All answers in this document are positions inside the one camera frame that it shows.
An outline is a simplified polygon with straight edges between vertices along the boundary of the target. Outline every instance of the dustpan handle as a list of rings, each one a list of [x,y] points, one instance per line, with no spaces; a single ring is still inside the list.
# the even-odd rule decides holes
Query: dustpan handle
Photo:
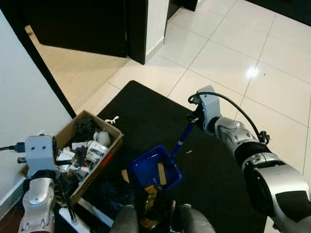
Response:
[[[181,146],[183,145],[184,141],[186,140],[186,137],[189,135],[189,133],[191,132],[193,128],[193,124],[192,123],[188,123],[187,127],[185,128],[183,134],[181,135],[179,141],[177,142],[172,154],[171,154],[171,159],[175,158],[177,152],[179,151],[179,149],[181,148]]]

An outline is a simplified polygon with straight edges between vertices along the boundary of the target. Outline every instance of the dark wooden door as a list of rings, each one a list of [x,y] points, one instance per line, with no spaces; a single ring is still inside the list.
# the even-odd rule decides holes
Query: dark wooden door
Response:
[[[23,13],[43,45],[127,56],[124,0],[27,1]]]

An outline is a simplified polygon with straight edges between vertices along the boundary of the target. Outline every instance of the baseboard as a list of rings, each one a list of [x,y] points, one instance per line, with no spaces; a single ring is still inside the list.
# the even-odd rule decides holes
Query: baseboard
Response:
[[[164,44],[164,36],[159,39],[157,44],[146,52],[146,62],[148,62]]]
[[[25,178],[20,181],[8,192],[0,201],[0,220],[10,211],[10,209],[18,202],[23,195],[23,182]]]

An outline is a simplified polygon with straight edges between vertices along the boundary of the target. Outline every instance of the white tile floor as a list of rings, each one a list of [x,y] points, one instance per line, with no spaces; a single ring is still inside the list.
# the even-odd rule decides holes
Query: white tile floor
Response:
[[[178,11],[146,65],[129,61],[112,75],[89,110],[98,113],[130,80],[190,109],[188,96],[212,85],[266,130],[270,149],[311,184],[310,42],[311,27],[247,1],[202,0],[195,12]],[[221,110],[246,124],[228,103],[221,101]],[[276,233],[270,220],[265,233]]]

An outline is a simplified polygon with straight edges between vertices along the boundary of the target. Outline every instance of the wooden floor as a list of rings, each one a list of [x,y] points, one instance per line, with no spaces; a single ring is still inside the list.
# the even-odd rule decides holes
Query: wooden floor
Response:
[[[26,31],[76,112],[87,108],[88,100],[129,60],[41,45],[30,26]]]

